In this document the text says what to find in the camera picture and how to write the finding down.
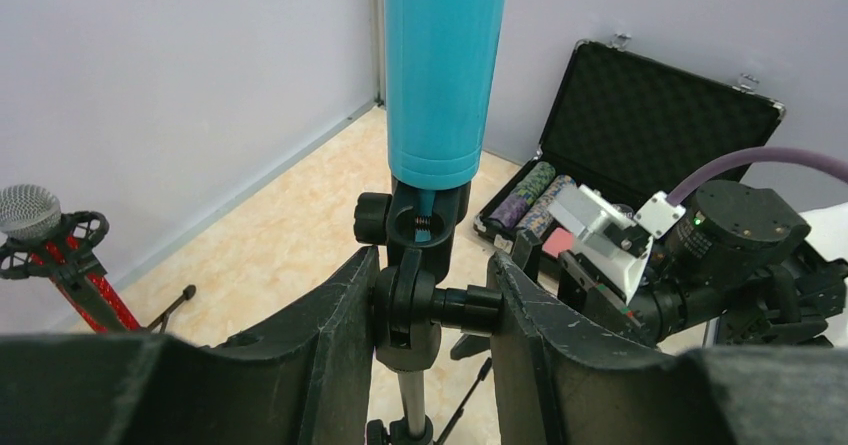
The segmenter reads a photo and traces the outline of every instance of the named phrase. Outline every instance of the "open black case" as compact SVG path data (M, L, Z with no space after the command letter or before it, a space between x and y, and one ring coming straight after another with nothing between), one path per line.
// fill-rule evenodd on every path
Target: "open black case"
M578 42L536 156L477 214L474 230L511 251L516 230L487 217L539 161L638 210L709 161L765 145L784 114L781 103L744 83L719 83L628 52L620 42ZM746 171L716 178L738 181ZM555 257L543 254L539 270L559 276Z

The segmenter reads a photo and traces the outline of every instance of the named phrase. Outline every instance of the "blue cylinder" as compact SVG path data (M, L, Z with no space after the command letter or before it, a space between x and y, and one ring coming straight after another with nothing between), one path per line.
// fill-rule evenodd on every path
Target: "blue cylinder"
M389 167L423 190L480 165L504 0L385 0Z

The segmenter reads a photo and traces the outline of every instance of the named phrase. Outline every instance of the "tripod base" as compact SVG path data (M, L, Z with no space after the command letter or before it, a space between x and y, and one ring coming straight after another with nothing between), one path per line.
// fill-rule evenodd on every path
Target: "tripod base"
M153 332L156 330L156 327L159 327L159 333L164 333L165 327L168 326L168 319L171 318L171 314L174 313L180 305L191 300L195 293L197 293L197 287L194 285L187 286L183 289L183 293L181 293L180 296L174 300L174 302L171 303L164 312L160 313L158 317L150 322L150 325L145 327L145 330Z
M401 419L389 424L390 432L386 432L382 420L368 422L365 430L365 438L368 445L432 445L433 422L430 417L424 417L424 435L421 438L409 436L409 427L406 419Z

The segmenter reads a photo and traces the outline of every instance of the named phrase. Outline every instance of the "microphone grille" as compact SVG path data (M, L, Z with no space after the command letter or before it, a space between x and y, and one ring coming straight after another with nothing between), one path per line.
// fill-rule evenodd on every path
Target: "microphone grille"
M0 232L16 240L46 238L62 218L59 199L38 185L0 190Z

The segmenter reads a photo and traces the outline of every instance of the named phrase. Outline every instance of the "metal pole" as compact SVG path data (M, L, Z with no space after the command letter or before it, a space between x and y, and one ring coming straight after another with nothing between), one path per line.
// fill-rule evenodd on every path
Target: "metal pole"
M398 373L400 399L403 416L413 440L424 436L426 431L424 412L424 372Z

